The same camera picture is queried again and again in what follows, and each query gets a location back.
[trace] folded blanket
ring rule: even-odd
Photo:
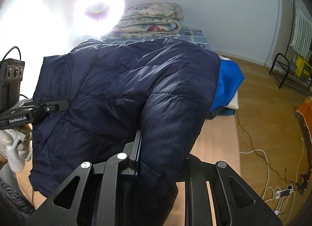
[[[110,39],[168,36],[181,29],[182,9],[176,3],[140,4],[125,10]]]

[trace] mattress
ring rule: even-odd
[[[210,50],[210,51],[212,50],[203,32],[201,30],[191,29],[189,26],[183,26],[182,29],[178,33],[172,36],[127,38],[127,39],[106,39],[104,35],[99,40],[110,45],[121,45],[121,44],[129,44],[129,43],[160,39],[160,38],[173,38],[173,39],[185,40],[195,45],[198,45],[202,48],[205,48],[207,50]]]

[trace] floral blanket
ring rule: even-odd
[[[109,39],[174,35],[181,29],[182,9],[176,3],[140,4],[125,10]]]

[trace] wooden floor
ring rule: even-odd
[[[282,178],[285,178],[285,168],[287,168],[287,179],[296,182],[296,171],[302,155],[303,142],[302,131],[294,116],[294,108],[297,108],[306,96],[286,87],[279,90],[273,77],[268,74],[268,69],[263,66],[245,60],[231,59],[239,65],[246,78],[239,89],[238,116],[241,125],[250,134],[254,148],[266,152],[269,165]],[[238,122],[237,128],[240,151],[251,151],[250,139]],[[306,151],[304,151],[298,176],[300,173],[306,173],[307,169],[308,162]],[[254,152],[241,154],[241,176],[261,195],[267,178],[266,163]],[[279,186],[283,190],[288,184],[270,170],[268,186],[272,188]],[[288,212],[280,216],[283,225],[287,225],[287,222],[295,216],[310,191],[311,184],[304,195],[296,193],[291,214]],[[272,192],[268,190],[265,199],[269,199],[271,195]],[[276,203],[277,200],[267,202],[271,208],[274,208]],[[287,212],[290,207],[291,198],[284,212]]]

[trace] wall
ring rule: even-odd
[[[176,2],[183,23],[200,28],[213,50],[264,64],[273,54],[279,32],[279,0],[125,0]],[[26,61],[21,93],[31,97],[43,56],[68,52],[86,37],[73,26],[75,0],[6,0],[0,10],[0,56],[13,45]]]

